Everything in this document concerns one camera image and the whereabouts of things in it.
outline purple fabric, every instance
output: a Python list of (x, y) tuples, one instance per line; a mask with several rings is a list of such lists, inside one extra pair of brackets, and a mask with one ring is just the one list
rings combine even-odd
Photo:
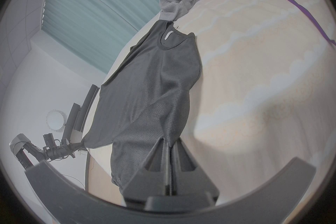
[(297, 3), (295, 0), (288, 0), (288, 1), (291, 2), (293, 5), (297, 6), (303, 12), (303, 14), (305, 14), (309, 18), (309, 20), (311, 20), (311, 22), (319, 30), (319, 32), (322, 34), (322, 36), (325, 38), (326, 41), (328, 41), (329, 43), (332, 43), (332, 44), (334, 44), (336, 46), (335, 40), (331, 40), (327, 36), (327, 34), (325, 33), (325, 31), (322, 29), (321, 25), (319, 25), (319, 23), (317, 22), (317, 20), (315, 20), (315, 18), (313, 17), (313, 15), (307, 9), (305, 9), (302, 5), (300, 5), (299, 3)]

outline white tag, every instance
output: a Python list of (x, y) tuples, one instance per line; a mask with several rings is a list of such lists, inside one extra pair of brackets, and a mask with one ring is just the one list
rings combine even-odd
[(166, 35), (165, 40), (167, 40), (168, 36), (169, 36), (171, 33), (174, 33), (174, 31), (170, 31), (170, 32)]

